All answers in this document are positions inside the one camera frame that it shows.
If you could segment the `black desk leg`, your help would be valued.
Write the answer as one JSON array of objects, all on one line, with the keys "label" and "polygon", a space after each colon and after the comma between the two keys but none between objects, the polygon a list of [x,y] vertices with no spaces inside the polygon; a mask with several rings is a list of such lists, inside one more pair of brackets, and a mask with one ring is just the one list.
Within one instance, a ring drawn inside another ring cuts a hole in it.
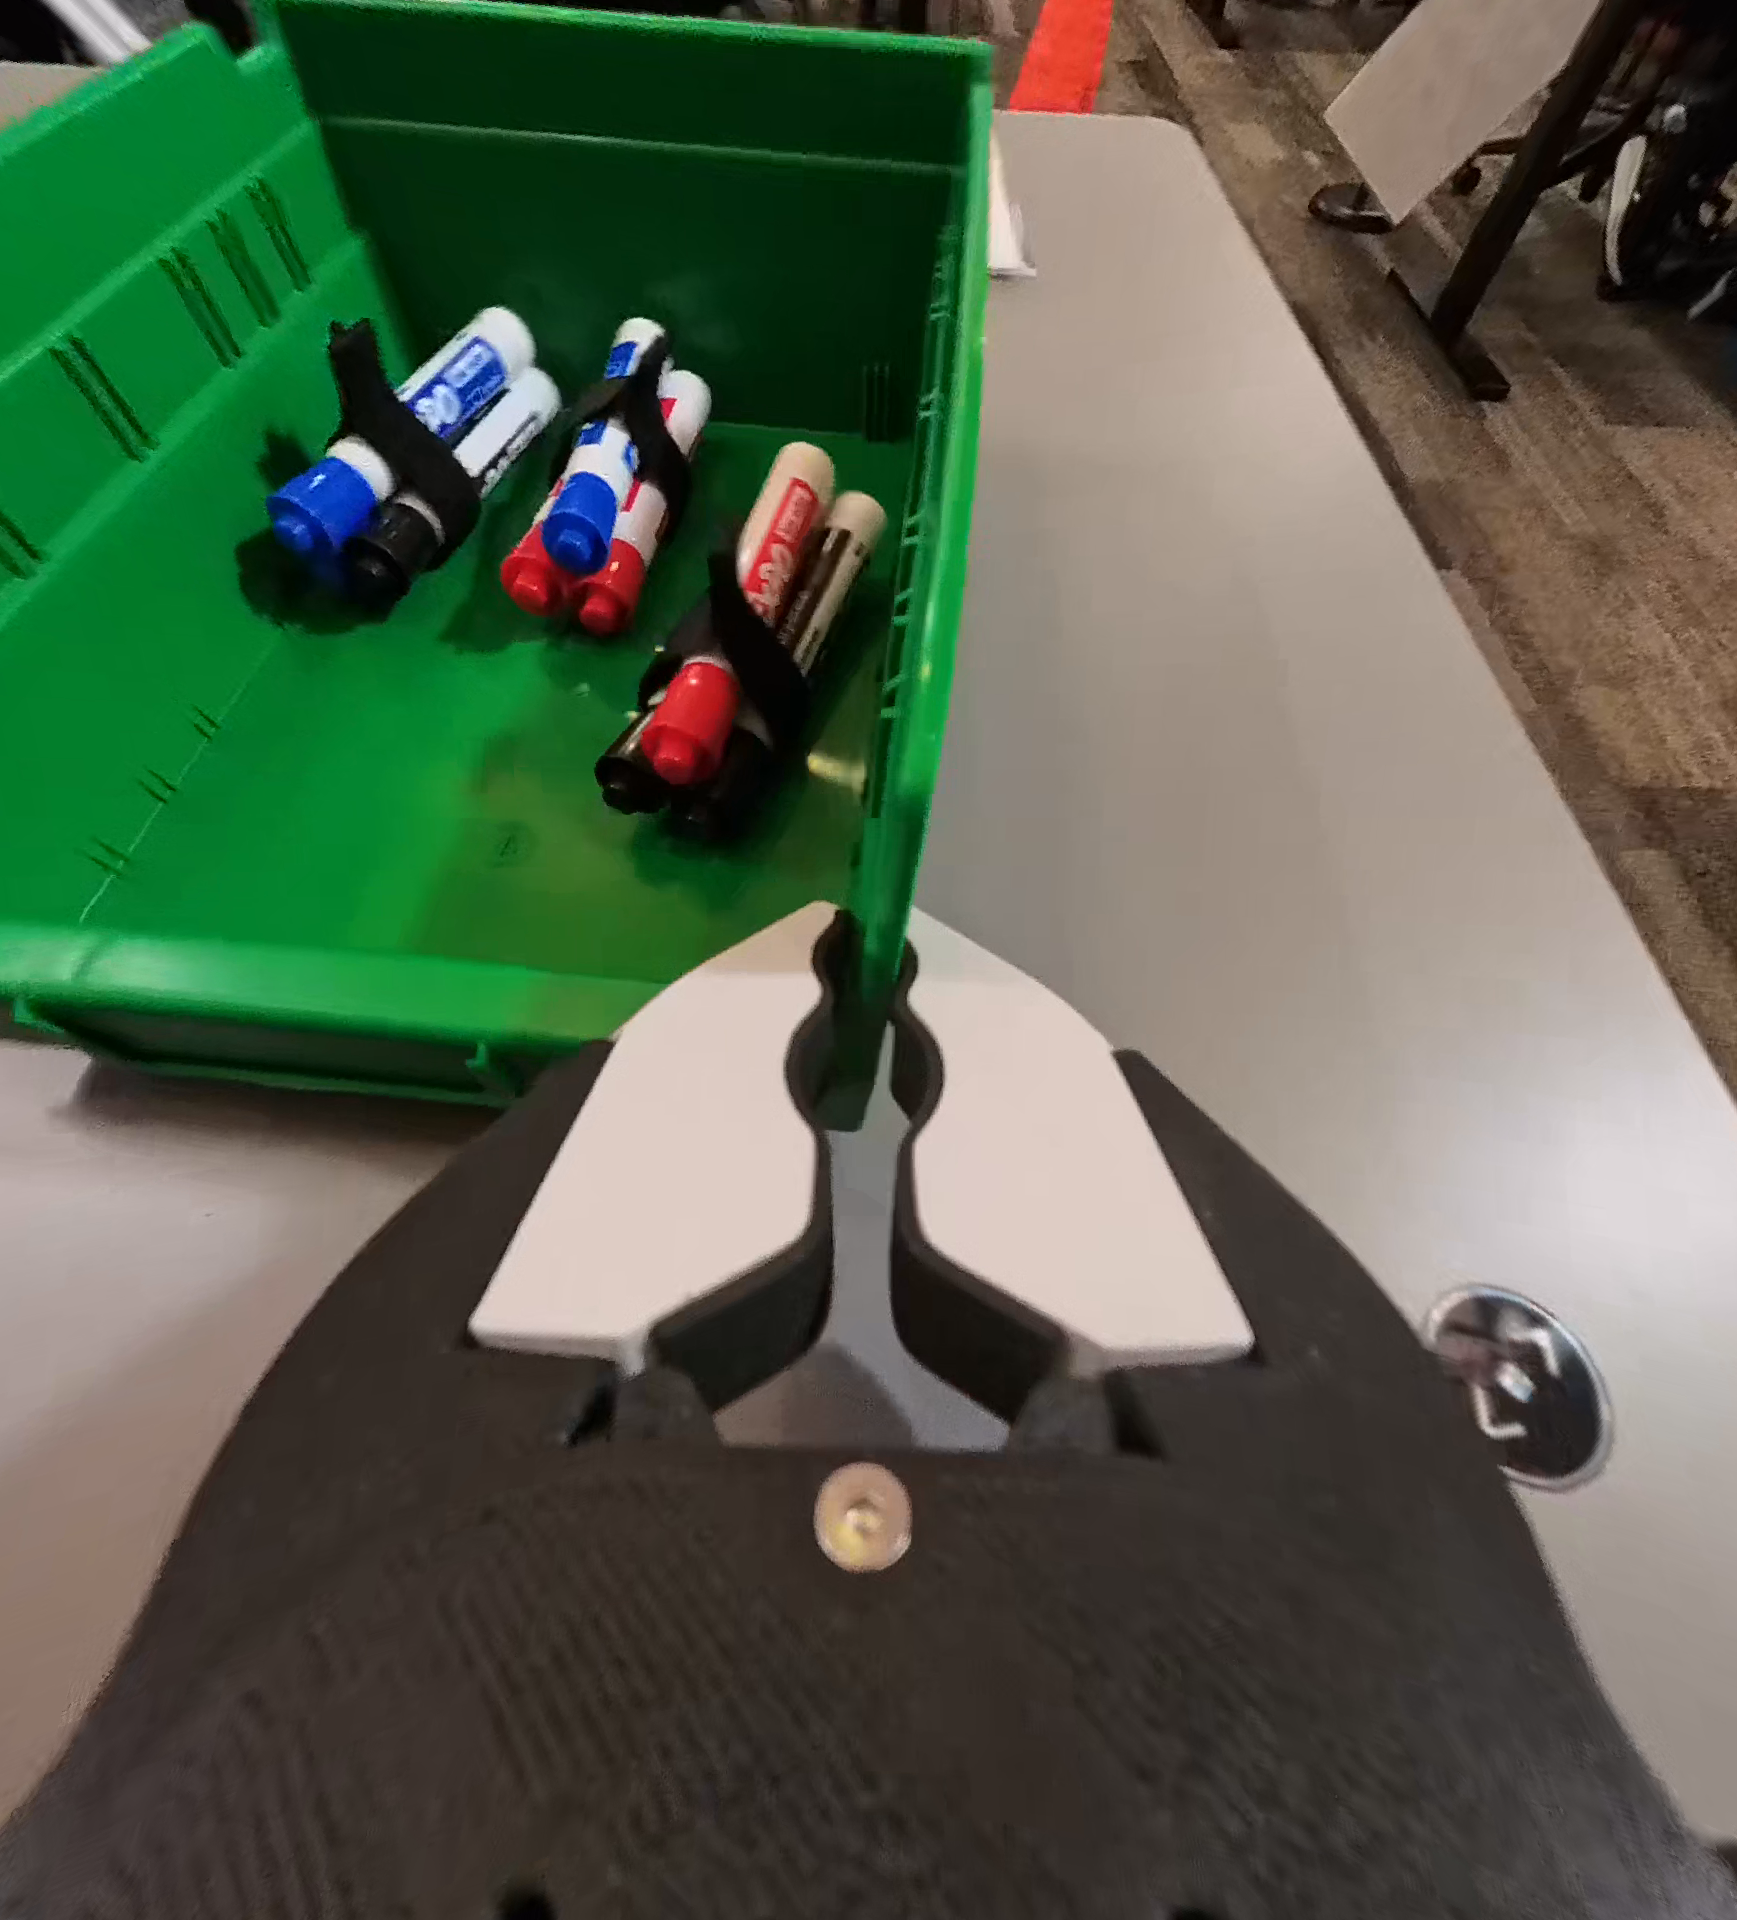
[{"label": "black desk leg", "polygon": [[1599,8],[1564,67],[1526,103],[1534,105],[1534,115],[1512,141],[1507,171],[1439,290],[1415,292],[1405,275],[1391,271],[1391,282],[1477,402],[1505,399],[1508,379],[1473,340],[1470,323],[1541,195],[1581,170],[1577,137],[1649,9],[1644,1],[1594,3]]}]

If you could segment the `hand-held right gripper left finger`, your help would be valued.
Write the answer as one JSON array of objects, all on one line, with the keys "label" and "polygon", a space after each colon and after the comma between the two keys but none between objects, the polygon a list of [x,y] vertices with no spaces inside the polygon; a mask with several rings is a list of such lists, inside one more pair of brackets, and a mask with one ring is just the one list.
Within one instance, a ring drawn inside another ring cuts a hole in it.
[{"label": "hand-held right gripper left finger", "polygon": [[833,1299],[824,962],[850,947],[849,916],[810,901],[618,1027],[472,1308],[477,1345],[676,1371],[712,1411],[814,1345]]}]

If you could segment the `white leaning panel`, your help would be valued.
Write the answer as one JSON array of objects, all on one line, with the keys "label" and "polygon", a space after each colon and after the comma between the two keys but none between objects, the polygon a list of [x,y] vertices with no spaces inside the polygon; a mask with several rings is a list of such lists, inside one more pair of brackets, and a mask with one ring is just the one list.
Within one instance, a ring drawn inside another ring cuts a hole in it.
[{"label": "white leaning panel", "polygon": [[1398,224],[1569,61],[1594,1],[1422,1],[1324,122]]}]

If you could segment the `round metal desk grommet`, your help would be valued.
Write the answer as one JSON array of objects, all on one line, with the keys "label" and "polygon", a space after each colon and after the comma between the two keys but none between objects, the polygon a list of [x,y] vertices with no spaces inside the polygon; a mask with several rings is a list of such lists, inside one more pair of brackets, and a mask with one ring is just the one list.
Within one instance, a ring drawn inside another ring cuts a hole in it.
[{"label": "round metal desk grommet", "polygon": [[1433,1303],[1421,1333],[1505,1479],[1569,1494],[1603,1474],[1614,1447],[1612,1396],[1588,1345],[1554,1311],[1508,1288],[1463,1285]]}]

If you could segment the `blue dry erase marker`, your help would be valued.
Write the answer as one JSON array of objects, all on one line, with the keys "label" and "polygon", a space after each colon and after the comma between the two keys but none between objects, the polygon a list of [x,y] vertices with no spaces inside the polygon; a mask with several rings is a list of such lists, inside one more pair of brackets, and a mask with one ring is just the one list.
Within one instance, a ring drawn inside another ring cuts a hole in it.
[{"label": "blue dry erase marker", "polygon": [[632,420],[642,396],[657,393],[669,360],[669,333],[652,318],[628,316],[616,328],[601,379],[574,403],[574,432],[558,488],[545,510],[547,555],[572,578],[609,558],[642,456]]},{"label": "blue dry erase marker", "polygon": [[385,372],[369,320],[333,321],[327,362],[338,397],[337,434],[314,464],[267,497],[274,537],[314,565],[337,562],[394,491],[394,430],[423,418],[454,440],[519,372],[537,365],[537,341],[517,310],[491,304],[400,383]]}]

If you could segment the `orange floor mat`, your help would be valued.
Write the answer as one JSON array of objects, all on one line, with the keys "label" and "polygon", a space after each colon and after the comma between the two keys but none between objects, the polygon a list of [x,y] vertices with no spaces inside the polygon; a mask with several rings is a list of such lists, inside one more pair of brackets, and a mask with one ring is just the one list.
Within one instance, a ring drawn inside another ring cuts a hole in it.
[{"label": "orange floor mat", "polygon": [[1009,109],[1090,115],[1102,84],[1114,12],[1114,1],[1039,1]]}]

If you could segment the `green plastic bin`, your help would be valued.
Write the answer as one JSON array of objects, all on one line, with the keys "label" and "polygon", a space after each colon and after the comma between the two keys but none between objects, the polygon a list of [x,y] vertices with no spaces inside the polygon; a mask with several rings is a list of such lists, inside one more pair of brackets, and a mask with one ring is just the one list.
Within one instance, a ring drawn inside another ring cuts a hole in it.
[{"label": "green plastic bin", "polygon": [[[892,986],[976,494],[980,38],[533,3],[257,3],[0,132],[0,1040],[146,1072],[499,1106],[808,901]],[[378,615],[271,491],[483,307],[572,402],[616,323],[710,390],[634,624],[499,565],[555,424]],[[753,824],[607,806],[592,765],[779,451],[887,510]]]}]

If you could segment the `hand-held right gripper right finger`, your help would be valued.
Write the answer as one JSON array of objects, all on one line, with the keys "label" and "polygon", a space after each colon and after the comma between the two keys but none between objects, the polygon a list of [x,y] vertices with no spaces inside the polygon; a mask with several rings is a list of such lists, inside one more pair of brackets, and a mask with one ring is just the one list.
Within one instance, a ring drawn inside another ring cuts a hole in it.
[{"label": "hand-held right gripper right finger", "polygon": [[1114,1046],[1073,1004],[920,912],[889,1029],[906,1124],[889,1308],[917,1364],[1013,1424],[1055,1380],[1255,1351]]}]

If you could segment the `red dry erase marker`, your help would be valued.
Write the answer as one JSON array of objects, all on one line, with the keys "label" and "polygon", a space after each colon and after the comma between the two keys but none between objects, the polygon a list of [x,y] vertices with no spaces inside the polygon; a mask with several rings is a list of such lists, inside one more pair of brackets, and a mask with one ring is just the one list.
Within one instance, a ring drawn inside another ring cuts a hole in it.
[{"label": "red dry erase marker", "polygon": [[507,595],[537,617],[568,615],[592,635],[611,635],[616,627],[598,607],[598,576],[609,560],[612,537],[595,532],[592,516],[581,506],[564,516],[571,528],[574,564],[558,560],[545,541],[545,526],[568,485],[572,458],[567,456],[522,535],[501,564],[499,580]]},{"label": "red dry erase marker", "polygon": [[693,458],[710,420],[710,387],[697,372],[664,372],[659,397],[662,424],[682,458],[685,478],[676,482],[681,490],[664,488],[654,478],[638,478],[626,491],[607,558],[574,595],[577,620],[592,635],[614,637],[632,624],[646,574],[687,503]]},{"label": "red dry erase marker", "polygon": [[782,444],[732,545],[712,554],[707,624],[662,686],[642,738],[657,772],[676,788],[718,772],[743,709],[771,736],[807,705],[782,621],[833,485],[833,458],[820,446]]}]

